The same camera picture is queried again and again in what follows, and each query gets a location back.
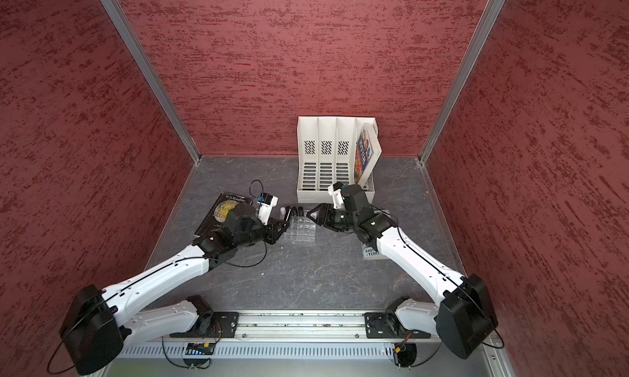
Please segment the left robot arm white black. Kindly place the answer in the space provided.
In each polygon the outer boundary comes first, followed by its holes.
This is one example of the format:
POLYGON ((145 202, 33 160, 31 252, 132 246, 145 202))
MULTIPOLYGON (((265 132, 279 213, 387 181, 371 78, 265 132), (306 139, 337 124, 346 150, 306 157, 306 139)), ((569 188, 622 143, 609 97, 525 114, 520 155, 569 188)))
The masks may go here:
POLYGON ((214 223, 206 216, 193 242, 173 257, 120 283, 89 285, 75 295, 60 328, 62 346, 79 375, 103 369, 125 349, 167 335, 221 337, 213 309, 194 295, 163 308, 148 305, 229 260, 240 247, 275 244, 290 220, 274 219, 271 204, 237 203, 214 223))

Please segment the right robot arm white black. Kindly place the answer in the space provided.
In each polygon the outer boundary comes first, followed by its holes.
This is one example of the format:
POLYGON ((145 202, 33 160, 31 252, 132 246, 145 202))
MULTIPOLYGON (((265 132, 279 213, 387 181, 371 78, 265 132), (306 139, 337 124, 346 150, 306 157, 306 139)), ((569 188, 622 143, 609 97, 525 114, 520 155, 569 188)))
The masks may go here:
POLYGON ((331 203, 321 203, 307 217, 318 226, 354 234, 401 267, 432 299, 406 299, 394 306, 396 321, 407 330, 432 334, 457 357, 468 358, 499 326, 488 286, 478 275, 466 276, 437 260, 414 242, 395 216, 371 204, 359 185, 329 186, 331 203))

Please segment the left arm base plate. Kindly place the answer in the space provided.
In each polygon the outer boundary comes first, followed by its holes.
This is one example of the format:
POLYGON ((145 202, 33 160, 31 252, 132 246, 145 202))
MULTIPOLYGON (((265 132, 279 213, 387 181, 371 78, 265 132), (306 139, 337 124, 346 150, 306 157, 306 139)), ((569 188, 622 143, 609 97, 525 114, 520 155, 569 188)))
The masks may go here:
POLYGON ((170 334, 173 339, 233 339, 236 335, 240 314, 236 311, 215 311, 200 316, 191 329, 170 334))

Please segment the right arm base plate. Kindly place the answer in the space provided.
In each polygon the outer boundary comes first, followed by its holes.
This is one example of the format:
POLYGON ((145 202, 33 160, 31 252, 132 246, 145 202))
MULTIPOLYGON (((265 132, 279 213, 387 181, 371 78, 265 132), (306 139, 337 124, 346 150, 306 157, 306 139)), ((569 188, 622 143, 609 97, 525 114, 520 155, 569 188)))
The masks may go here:
POLYGON ((430 339, 431 334, 404 328, 394 313, 388 311, 364 314, 365 332, 368 339, 430 339))

